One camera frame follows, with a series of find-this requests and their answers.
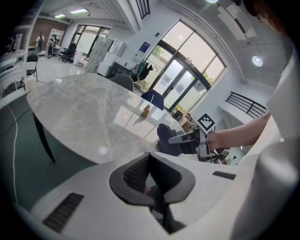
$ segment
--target person's arm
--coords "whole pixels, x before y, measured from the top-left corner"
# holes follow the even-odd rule
[[[242,126],[219,132],[209,132],[208,144],[210,151],[219,148],[253,145],[262,134],[270,116],[271,114],[267,112],[262,117],[254,119]]]

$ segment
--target recessed light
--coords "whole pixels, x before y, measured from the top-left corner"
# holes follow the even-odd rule
[[[83,13],[83,12],[87,12],[87,11],[88,10],[86,10],[85,8],[83,8],[83,9],[72,11],[71,13],[75,14],[75,13]]]
[[[255,66],[261,67],[263,65],[263,61],[261,60],[260,57],[254,56],[252,58],[252,62],[254,63]]]
[[[65,15],[64,14],[59,14],[59,15],[57,15],[57,16],[54,16],[54,17],[56,17],[56,18],[60,18],[60,17],[64,17]]]

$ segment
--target white floor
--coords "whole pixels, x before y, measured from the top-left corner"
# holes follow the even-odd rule
[[[26,66],[27,69],[31,69],[32,65],[33,68],[35,66],[35,63],[33,62],[27,64],[30,65],[30,68],[28,68],[28,65]],[[77,67],[72,63],[64,63],[61,60],[58,60],[58,57],[51,57],[50,59],[47,59],[41,56],[37,61],[37,77],[39,80],[37,86],[44,85],[45,83],[60,77],[84,73],[84,70],[85,68]],[[16,77],[18,79],[22,77],[22,70],[20,70],[20,76],[18,75]],[[24,94],[25,91],[23,89],[19,89],[18,91],[7,95],[5,98],[0,100],[0,109]]]

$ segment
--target table leg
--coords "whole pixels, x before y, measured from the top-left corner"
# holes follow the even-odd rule
[[[44,132],[44,128],[43,125],[40,123],[40,121],[37,119],[37,117],[34,115],[33,113],[33,118],[34,118],[34,123],[36,124],[36,128],[37,128],[37,132],[38,132],[38,136],[48,154],[48,156],[51,158],[51,160],[55,163],[53,154],[51,152],[51,149],[49,147],[49,144],[47,142],[46,136],[45,136],[45,132]]]

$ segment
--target ceiling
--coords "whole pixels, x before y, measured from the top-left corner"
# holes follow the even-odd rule
[[[246,80],[261,82],[273,87],[277,86],[280,71],[292,54],[292,43],[288,39],[279,36],[265,23],[260,23],[257,18],[248,14],[242,5],[240,8],[246,14],[257,36],[247,40],[236,40],[218,17],[220,12],[217,9],[217,4],[226,8],[233,3],[231,0],[218,0],[217,4],[209,4],[206,0],[170,1],[178,2],[194,11],[218,32],[231,49]],[[252,57],[256,55],[262,59],[262,67],[257,67],[252,63]]]
[[[88,12],[72,14],[71,11],[85,8]],[[103,19],[113,23],[125,23],[121,13],[111,0],[50,0],[43,5],[42,12],[50,16],[64,14],[63,19]]]

